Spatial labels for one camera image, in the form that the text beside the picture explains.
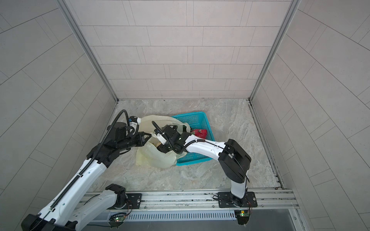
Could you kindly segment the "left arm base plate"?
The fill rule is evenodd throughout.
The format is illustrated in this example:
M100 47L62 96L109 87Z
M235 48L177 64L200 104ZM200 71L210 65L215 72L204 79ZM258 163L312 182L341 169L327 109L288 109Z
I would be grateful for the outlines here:
M128 193L126 194L125 202L122 205L114 205L109 207L109 210L130 210L130 209L139 209L142 200L141 193Z

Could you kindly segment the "red dragon fruit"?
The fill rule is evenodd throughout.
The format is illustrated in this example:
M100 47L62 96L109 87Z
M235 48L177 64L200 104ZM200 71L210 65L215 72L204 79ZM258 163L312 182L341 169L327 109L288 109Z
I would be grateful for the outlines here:
M208 131L206 129L193 129L190 133L201 139L207 139Z

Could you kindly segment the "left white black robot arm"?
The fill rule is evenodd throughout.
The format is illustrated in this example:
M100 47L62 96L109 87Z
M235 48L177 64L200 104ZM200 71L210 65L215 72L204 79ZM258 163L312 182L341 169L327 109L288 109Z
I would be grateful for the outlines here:
M102 193L89 199L82 207L78 203L95 180L120 155L133 147L142 147L151 134L139 132L141 120L131 116L126 122L113 122L102 142L87 155L86 160L63 190L38 214L29 214L21 223L23 231L80 231L104 210L133 209L126 189L111 184Z

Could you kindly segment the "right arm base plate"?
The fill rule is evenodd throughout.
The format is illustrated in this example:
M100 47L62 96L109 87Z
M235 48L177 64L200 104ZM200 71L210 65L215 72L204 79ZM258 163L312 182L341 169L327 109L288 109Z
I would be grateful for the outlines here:
M234 196L231 192L218 192L213 196L220 208L256 208L258 207L254 192L246 192L243 198Z

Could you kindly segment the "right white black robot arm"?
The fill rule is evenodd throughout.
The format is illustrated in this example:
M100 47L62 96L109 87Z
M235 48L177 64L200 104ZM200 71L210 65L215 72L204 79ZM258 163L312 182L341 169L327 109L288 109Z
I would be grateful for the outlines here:
M225 175L231 180L231 194L243 199L247 191L247 173L251 164L251 157L233 139L227 142L216 142L202 139L189 132L179 133L176 126L166 125L160 128L155 121L154 133L161 142L158 149L161 152L174 151L197 153L217 160Z

